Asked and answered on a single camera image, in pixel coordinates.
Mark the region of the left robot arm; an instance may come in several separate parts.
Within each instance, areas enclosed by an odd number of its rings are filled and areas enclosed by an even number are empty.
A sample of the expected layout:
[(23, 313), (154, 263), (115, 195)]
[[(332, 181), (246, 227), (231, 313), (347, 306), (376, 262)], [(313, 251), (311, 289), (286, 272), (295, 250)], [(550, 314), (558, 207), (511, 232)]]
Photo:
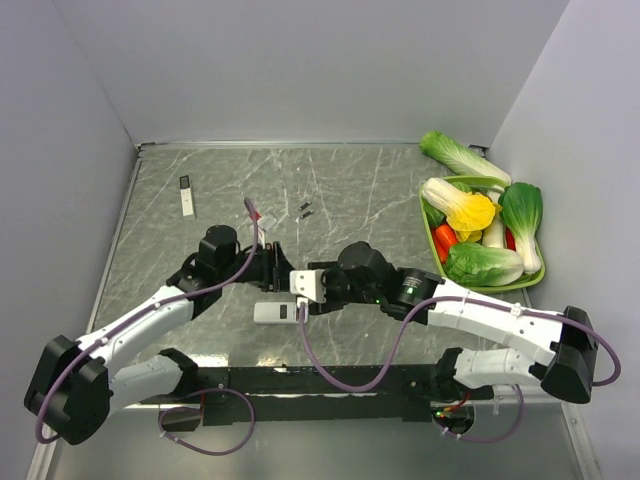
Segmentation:
[(110, 413), (110, 382), (157, 338), (197, 318), (224, 287), (252, 283), (265, 292), (289, 288), (293, 265), (278, 242), (241, 248), (227, 225), (209, 228), (196, 252), (148, 300), (120, 319), (76, 340), (59, 335), (44, 347), (24, 398), (36, 417), (36, 439), (87, 440)]

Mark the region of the white slim remote control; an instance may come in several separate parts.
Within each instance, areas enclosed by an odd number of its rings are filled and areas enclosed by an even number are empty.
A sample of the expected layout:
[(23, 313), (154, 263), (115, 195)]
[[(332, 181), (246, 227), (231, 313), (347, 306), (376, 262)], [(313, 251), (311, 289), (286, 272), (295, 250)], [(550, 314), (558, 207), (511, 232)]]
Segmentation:
[(182, 215), (185, 218), (195, 217), (195, 208), (192, 192), (192, 184), (189, 175), (184, 175), (179, 178), (180, 187), (180, 201)]

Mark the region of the red white AC remote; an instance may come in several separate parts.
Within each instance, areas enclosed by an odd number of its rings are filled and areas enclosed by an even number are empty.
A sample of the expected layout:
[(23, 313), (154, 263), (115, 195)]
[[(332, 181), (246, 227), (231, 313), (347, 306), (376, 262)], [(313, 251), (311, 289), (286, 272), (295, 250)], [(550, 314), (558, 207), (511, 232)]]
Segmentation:
[(295, 302), (257, 302), (253, 321), (257, 325), (291, 325), (297, 323)]

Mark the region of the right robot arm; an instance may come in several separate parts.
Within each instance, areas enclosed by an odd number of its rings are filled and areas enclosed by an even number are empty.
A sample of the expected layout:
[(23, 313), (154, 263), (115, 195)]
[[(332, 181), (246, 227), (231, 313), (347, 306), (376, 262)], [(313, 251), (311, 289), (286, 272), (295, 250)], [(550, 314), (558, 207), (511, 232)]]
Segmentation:
[(335, 262), (311, 264), (290, 276), (291, 291), (320, 315), (347, 304), (376, 304), (388, 316), (460, 330), (499, 349), (448, 349), (438, 363), (438, 390), (459, 398), (485, 386), (538, 386), (548, 395), (587, 404), (598, 343), (588, 314), (527, 309), (468, 290), (419, 269), (396, 268), (368, 243), (347, 246)]

